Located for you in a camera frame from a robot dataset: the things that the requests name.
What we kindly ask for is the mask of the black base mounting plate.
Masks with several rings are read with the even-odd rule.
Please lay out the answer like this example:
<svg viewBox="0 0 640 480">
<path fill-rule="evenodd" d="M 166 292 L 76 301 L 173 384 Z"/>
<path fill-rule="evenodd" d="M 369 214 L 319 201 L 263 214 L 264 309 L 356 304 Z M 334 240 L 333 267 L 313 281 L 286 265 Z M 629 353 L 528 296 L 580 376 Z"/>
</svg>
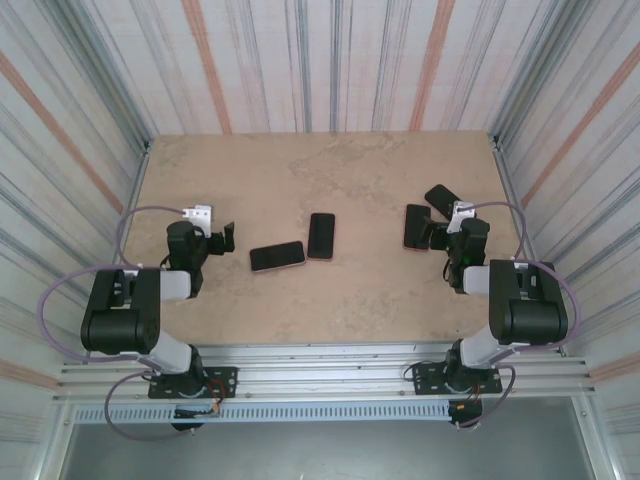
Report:
<svg viewBox="0 0 640 480">
<path fill-rule="evenodd" d="M 186 372 L 160 375 L 149 384 L 150 399 L 218 399 L 234 398 L 238 384 L 236 367 L 204 367 L 201 373 Z"/>
<path fill-rule="evenodd" d="M 416 395 L 497 394 L 503 391 L 496 369 L 454 367 L 437 362 L 413 365 L 411 373 Z"/>
</svg>

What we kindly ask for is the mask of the aluminium side rail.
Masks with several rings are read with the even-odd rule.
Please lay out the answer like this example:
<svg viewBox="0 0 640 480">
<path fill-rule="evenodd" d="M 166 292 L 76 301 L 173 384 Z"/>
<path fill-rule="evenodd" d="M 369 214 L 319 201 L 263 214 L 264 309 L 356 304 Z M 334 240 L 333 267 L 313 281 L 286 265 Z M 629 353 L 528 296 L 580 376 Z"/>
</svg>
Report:
<svg viewBox="0 0 640 480">
<path fill-rule="evenodd" d="M 153 142 L 149 141 L 144 145 L 144 149 L 142 151 L 142 156 L 140 157 L 140 163 L 136 170 L 136 174 L 134 176 L 133 184 L 129 193 L 128 201 L 125 204 L 124 211 L 121 214 L 121 217 L 118 221 L 115 230 L 115 251 L 113 256 L 113 261 L 115 264 L 118 264 L 121 261 L 122 254 L 122 246 L 123 246 L 123 235 L 125 226 L 127 224 L 128 216 L 127 214 L 137 205 L 137 201 L 139 198 L 139 192 L 141 189 L 142 182 L 144 180 L 144 175 L 146 172 L 146 168 L 148 165 L 149 157 L 151 155 Z"/>
<path fill-rule="evenodd" d="M 510 204 L 513 204 L 515 209 L 512 211 L 513 222 L 516 228 L 516 231 L 520 238 L 520 251 L 516 255 L 517 258 L 523 257 L 528 260 L 532 260 L 535 265 L 538 263 L 542 264 L 542 261 L 538 261 L 535 255 L 535 249 L 533 248 L 531 241 L 529 239 L 527 222 L 524 214 L 524 207 L 521 205 L 521 202 L 518 200 L 517 195 L 515 193 L 515 189 L 513 187 L 513 183 L 510 179 L 509 172 L 506 165 L 506 153 L 504 151 L 504 147 L 502 145 L 501 140 L 494 135 L 489 136 L 489 141 L 491 144 L 492 154 L 494 160 L 496 162 L 496 167 L 500 176 L 500 180 L 502 182 L 502 186 L 505 191 L 506 200 Z M 571 329 L 574 326 L 575 321 L 569 319 L 569 329 L 567 332 L 567 337 L 563 340 L 560 340 L 555 343 L 551 343 L 545 346 L 533 346 L 533 347 L 523 347 L 522 352 L 526 350 L 530 351 L 559 351 L 562 356 L 565 356 L 565 347 L 564 345 L 571 338 Z"/>
</svg>

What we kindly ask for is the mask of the aluminium rail frame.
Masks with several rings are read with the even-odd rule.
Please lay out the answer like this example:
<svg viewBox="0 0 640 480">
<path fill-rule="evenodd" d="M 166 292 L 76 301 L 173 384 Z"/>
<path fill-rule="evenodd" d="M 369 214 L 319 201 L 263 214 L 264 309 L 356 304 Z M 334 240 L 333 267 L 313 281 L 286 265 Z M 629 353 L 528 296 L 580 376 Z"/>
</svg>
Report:
<svg viewBox="0 0 640 480">
<path fill-rule="evenodd" d="M 211 345 L 199 351 L 207 366 L 239 371 L 235 399 L 251 401 L 393 400 L 413 396 L 407 367 L 441 361 L 447 342 Z M 558 350 L 508 358 L 514 398 L 592 396 L 586 362 Z"/>
</svg>

